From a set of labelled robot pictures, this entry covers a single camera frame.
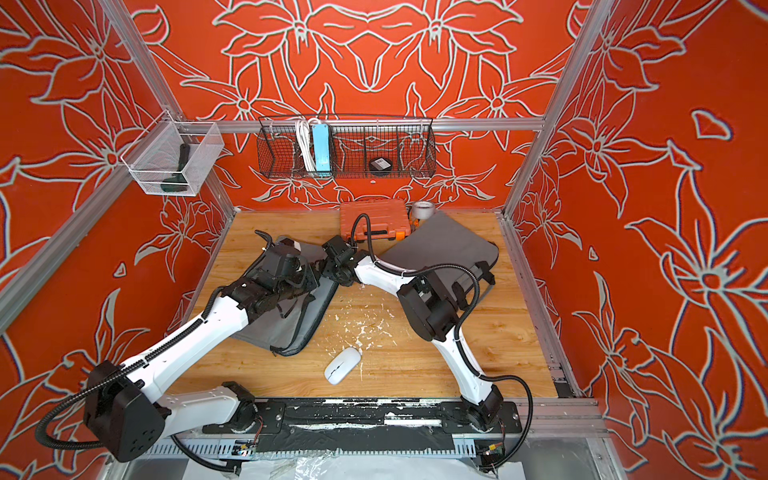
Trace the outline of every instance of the dark green object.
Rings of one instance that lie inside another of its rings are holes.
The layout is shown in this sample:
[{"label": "dark green object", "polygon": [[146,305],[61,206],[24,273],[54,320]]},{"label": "dark green object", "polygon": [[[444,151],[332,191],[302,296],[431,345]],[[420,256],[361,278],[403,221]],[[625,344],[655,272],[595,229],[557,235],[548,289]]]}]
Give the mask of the dark green object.
[{"label": "dark green object", "polygon": [[183,192],[187,190],[187,182],[184,181],[184,176],[181,171],[187,166],[187,162],[190,160],[190,145],[181,144],[179,147],[179,173],[173,174],[169,178],[163,180],[160,187],[163,192]]}]

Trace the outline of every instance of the white cable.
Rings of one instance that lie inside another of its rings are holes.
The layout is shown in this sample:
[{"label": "white cable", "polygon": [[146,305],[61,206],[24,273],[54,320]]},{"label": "white cable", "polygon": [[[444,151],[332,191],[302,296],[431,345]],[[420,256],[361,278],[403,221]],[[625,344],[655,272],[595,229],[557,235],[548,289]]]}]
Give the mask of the white cable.
[{"label": "white cable", "polygon": [[312,158],[312,151],[310,150],[310,123],[321,124],[322,122],[318,118],[310,118],[304,120],[300,118],[296,120],[296,141],[299,142],[299,149],[301,150],[301,156],[304,157],[304,167],[308,172],[314,172],[315,159]]}]

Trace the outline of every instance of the red floral wallpaper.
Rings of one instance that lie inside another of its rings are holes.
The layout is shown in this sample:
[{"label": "red floral wallpaper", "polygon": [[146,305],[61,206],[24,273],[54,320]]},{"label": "red floral wallpaper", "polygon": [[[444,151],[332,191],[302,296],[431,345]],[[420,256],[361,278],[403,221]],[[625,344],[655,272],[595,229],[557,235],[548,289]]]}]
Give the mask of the red floral wallpaper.
[{"label": "red floral wallpaper", "polygon": [[[364,113],[543,115],[588,0],[159,2],[127,0],[188,118]],[[429,180],[267,180],[252,134],[230,135],[216,172],[243,209],[328,208],[403,197],[500,207],[531,132],[438,137]]]},{"label": "red floral wallpaper", "polygon": [[[104,179],[159,113],[95,0],[0,0],[0,289]],[[225,219],[197,198],[132,184],[0,336],[0,478],[95,478],[105,451],[34,439],[90,370],[180,324]],[[81,405],[55,423],[85,439]]]},{"label": "red floral wallpaper", "polygon": [[631,478],[768,472],[768,7],[616,2],[514,211]]},{"label": "red floral wallpaper", "polygon": [[[0,478],[96,477],[105,449],[46,449],[35,441],[37,421],[82,389],[94,366],[181,324],[225,223],[207,187],[199,197],[158,197],[131,184],[112,205],[0,336]],[[81,408],[51,431],[90,439]]]},{"label": "red floral wallpaper", "polygon": [[0,289],[159,113],[95,0],[0,0]]}]

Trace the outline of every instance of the orange toolbox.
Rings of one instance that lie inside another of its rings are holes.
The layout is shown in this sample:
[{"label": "orange toolbox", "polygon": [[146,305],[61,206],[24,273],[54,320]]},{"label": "orange toolbox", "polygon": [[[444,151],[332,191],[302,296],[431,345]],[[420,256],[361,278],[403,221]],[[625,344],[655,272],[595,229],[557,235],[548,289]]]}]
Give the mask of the orange toolbox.
[{"label": "orange toolbox", "polygon": [[[411,234],[411,224],[408,222],[406,202],[399,198],[383,200],[358,200],[344,202],[341,211],[341,237],[349,242],[352,236],[352,225],[360,214],[368,214],[371,218],[371,238],[387,238],[402,240]],[[368,237],[368,227],[365,219],[357,224],[355,240],[363,242]]]}]

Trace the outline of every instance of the wire mesh basket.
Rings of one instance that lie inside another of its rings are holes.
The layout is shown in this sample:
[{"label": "wire mesh basket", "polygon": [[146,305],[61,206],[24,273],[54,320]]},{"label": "wire mesh basket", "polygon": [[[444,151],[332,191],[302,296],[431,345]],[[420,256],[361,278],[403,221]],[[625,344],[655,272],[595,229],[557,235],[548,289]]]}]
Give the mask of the wire mesh basket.
[{"label": "wire mesh basket", "polygon": [[[436,146],[431,118],[344,115],[321,120],[329,127],[330,171],[307,171],[296,120],[312,115],[261,117],[259,172],[267,178],[429,178]],[[315,157],[310,140],[310,152]]]}]

